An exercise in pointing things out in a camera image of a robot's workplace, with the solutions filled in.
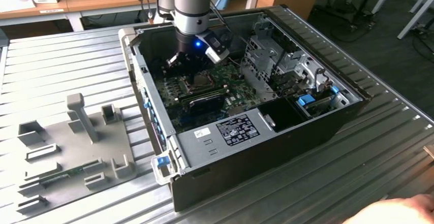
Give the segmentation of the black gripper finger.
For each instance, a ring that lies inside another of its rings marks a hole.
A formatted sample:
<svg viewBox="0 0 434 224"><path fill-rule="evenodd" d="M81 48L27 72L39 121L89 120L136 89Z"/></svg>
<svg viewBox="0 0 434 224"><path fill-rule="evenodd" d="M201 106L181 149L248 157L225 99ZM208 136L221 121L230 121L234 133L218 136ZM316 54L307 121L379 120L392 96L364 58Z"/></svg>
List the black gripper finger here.
<svg viewBox="0 0 434 224"><path fill-rule="evenodd" d="M197 63L194 63L193 71L190 75L190 85L192 86L205 86L210 84L206 69L209 66L209 59L202 58L201 60L197 60Z"/></svg>
<svg viewBox="0 0 434 224"><path fill-rule="evenodd" d="M186 53L176 53L173 57L166 60L166 65L170 77L182 77L188 83L193 82L193 60Z"/></svg>

